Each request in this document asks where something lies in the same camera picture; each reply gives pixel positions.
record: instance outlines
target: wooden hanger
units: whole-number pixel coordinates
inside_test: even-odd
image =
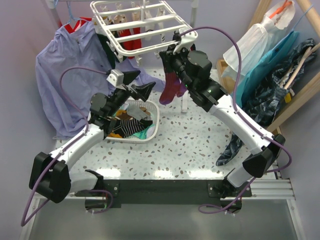
[[[285,8],[290,6],[291,4],[292,1],[285,0],[284,4],[281,7],[277,8],[277,10],[275,10],[274,13],[269,16],[269,18],[272,19],[275,15],[282,13],[283,10],[285,10]]]
[[[320,43],[318,43],[317,45],[315,45],[313,48],[308,47],[308,49],[305,51],[304,55],[301,58],[301,61],[298,64],[298,67],[295,69],[294,73],[292,74],[292,76],[290,77],[289,81],[286,83],[286,85],[284,86],[284,89],[288,89],[289,86],[291,85],[291,83],[294,81],[294,79],[296,78],[297,74],[299,73],[302,65],[305,63],[306,59],[312,54],[314,53],[318,48],[320,48]]]

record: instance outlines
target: wooden frame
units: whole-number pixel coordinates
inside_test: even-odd
[[[265,12],[267,12],[271,0],[260,0],[258,7],[252,17],[252,20],[249,24],[249,28],[256,23],[260,23],[263,19]],[[306,12],[312,5],[310,0],[296,0],[300,6],[302,12]],[[316,9],[312,7],[306,14],[306,18],[314,28],[317,35],[320,37],[320,16],[317,13]],[[219,80],[221,85],[231,93],[235,85],[235,81],[230,77],[221,77],[223,71],[227,67],[227,63],[220,59],[216,63],[216,69],[218,72]],[[314,95],[320,91],[320,72],[314,76],[309,83],[307,83],[301,91],[299,91],[276,116],[276,119],[273,123],[267,128],[268,131],[274,132],[279,129],[279,126],[283,124],[290,116],[292,116],[299,108],[301,108],[306,102],[308,102]]]

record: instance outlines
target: yellow tag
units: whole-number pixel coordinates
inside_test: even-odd
[[[290,95],[290,92],[289,92],[287,95],[285,95],[285,97],[284,97],[284,101],[285,101],[285,103],[286,103],[286,104],[291,102],[291,95]]]

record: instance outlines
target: black patterned garment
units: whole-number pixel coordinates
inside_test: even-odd
[[[283,77],[288,73],[292,66],[292,70],[289,72],[286,80],[288,81],[296,70],[306,50],[315,45],[315,41],[312,38],[309,38],[292,49],[288,56],[282,62],[278,63],[278,65],[261,81],[250,99],[242,108],[243,111],[261,127],[266,128],[273,122],[276,114],[281,108],[285,96],[289,93],[290,88],[296,81],[302,78],[305,73],[305,66],[310,64],[317,54],[314,52],[305,60],[288,89],[283,88],[286,83],[281,84]],[[216,165],[222,166],[230,162],[230,160],[238,154],[243,144],[244,143],[240,138],[233,133],[229,145],[216,161]]]

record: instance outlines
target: gray floor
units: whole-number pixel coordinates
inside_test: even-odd
[[[48,203],[30,240],[296,240],[286,201],[247,200],[240,213],[201,214],[194,205],[123,205],[94,216],[83,200]]]

